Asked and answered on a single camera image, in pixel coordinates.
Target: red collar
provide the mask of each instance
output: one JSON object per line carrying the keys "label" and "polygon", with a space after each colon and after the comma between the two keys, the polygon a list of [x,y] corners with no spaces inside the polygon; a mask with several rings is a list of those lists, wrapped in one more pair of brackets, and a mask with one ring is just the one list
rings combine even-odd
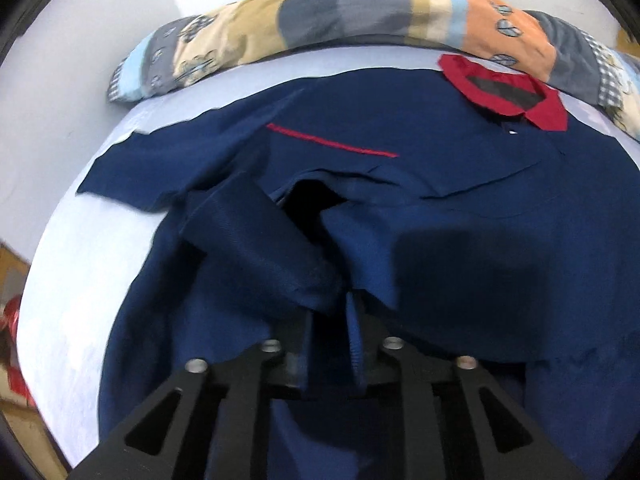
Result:
{"label": "red collar", "polygon": [[[565,132],[567,130],[568,115],[564,106],[562,106],[560,94],[557,90],[549,88],[542,81],[528,74],[494,72],[458,54],[443,54],[438,64],[442,68],[445,77],[471,102],[502,116],[525,116],[531,123],[542,130],[552,132]],[[507,99],[479,89],[468,79],[469,76],[506,83],[515,88],[535,93],[542,97],[542,101],[525,110],[517,104],[507,101]]]}

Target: white sheet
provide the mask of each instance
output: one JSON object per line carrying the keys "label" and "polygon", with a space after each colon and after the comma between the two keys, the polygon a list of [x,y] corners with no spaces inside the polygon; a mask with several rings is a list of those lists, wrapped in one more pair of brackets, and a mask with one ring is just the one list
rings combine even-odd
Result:
{"label": "white sheet", "polygon": [[[22,300],[18,354],[31,393],[72,466],[98,443],[97,396],[113,320],[163,214],[75,192],[95,157],[134,129],[153,131],[281,82],[368,67],[437,70],[437,50],[352,46],[293,54],[215,75],[137,105],[60,201],[42,236]],[[492,70],[512,72],[482,62]],[[614,136],[640,168],[640,144],[599,111],[563,95],[579,120]]]}

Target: screw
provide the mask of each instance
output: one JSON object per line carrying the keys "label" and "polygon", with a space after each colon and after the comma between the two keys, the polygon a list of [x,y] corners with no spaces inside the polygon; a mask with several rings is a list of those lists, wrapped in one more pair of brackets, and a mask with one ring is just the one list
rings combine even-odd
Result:
{"label": "screw", "polygon": [[279,352],[282,350],[282,345],[277,339],[267,339],[264,343],[262,343],[262,351],[268,352],[269,354],[273,354],[275,352]]}
{"label": "screw", "polygon": [[202,374],[207,371],[207,362],[203,359],[191,359],[184,365],[184,369],[192,374]]}
{"label": "screw", "polygon": [[461,355],[456,359],[456,366],[463,370],[473,370],[478,367],[478,360],[470,355]]}
{"label": "screw", "polygon": [[399,350],[404,346],[404,341],[399,337],[387,337],[382,342],[382,346],[387,350]]}

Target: red stripe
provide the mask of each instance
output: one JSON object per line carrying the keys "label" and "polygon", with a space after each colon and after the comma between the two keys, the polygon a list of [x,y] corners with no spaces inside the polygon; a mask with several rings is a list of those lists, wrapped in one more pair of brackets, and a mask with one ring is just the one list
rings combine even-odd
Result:
{"label": "red stripe", "polygon": [[348,144],[343,144],[341,142],[335,142],[334,140],[327,140],[327,139],[323,139],[322,137],[303,134],[302,132],[297,132],[296,130],[289,130],[288,128],[283,128],[282,126],[278,126],[277,124],[273,124],[273,123],[269,123],[266,126],[268,129],[273,130],[274,132],[278,132],[279,134],[283,134],[289,137],[294,137],[295,139],[309,140],[311,142],[322,144],[323,146],[329,146],[330,148],[338,148],[339,150],[346,150],[347,152],[363,153],[364,155],[388,156],[390,158],[396,158],[396,156],[398,156],[397,153],[379,152],[378,150],[369,150],[367,148],[357,148],[356,146],[350,146]]}

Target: light blue stripe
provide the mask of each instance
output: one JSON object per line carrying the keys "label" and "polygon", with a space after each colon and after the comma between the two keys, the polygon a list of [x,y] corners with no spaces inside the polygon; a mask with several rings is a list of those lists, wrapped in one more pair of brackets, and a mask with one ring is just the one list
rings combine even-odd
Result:
{"label": "light blue stripe", "polygon": [[620,62],[620,65],[624,67],[626,74],[629,76],[629,79],[631,79],[631,82],[635,85],[636,93],[640,94],[640,74],[636,72],[634,68],[629,65],[629,63],[627,63],[622,56],[620,56],[619,53],[617,53],[615,50],[612,50],[612,52],[613,55],[616,56],[616,59]]}
{"label": "light blue stripe", "polygon": [[468,7],[467,0],[451,0],[451,20],[446,44],[453,48],[462,48],[462,42],[466,35],[466,12]]}
{"label": "light blue stripe", "polygon": [[142,95],[142,63],[145,59],[146,47],[151,41],[153,32],[131,51],[122,65],[118,82],[118,94],[125,101],[140,101]]}

